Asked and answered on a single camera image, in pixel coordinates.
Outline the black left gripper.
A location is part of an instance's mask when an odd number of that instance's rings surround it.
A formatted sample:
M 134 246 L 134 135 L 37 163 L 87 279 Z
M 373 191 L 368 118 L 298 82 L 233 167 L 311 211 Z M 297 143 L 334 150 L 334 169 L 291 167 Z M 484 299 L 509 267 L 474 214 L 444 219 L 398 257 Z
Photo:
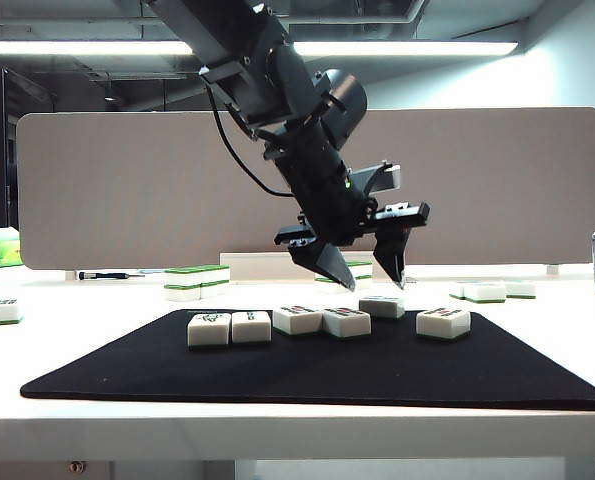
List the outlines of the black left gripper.
M 405 249 L 410 229 L 425 226 L 430 206 L 398 203 L 378 209 L 375 201 L 325 202 L 303 212 L 298 225 L 282 227 L 275 244 L 287 244 L 293 262 L 354 291 L 356 284 L 337 247 L 375 234 L 373 256 L 393 283 L 404 289 Z

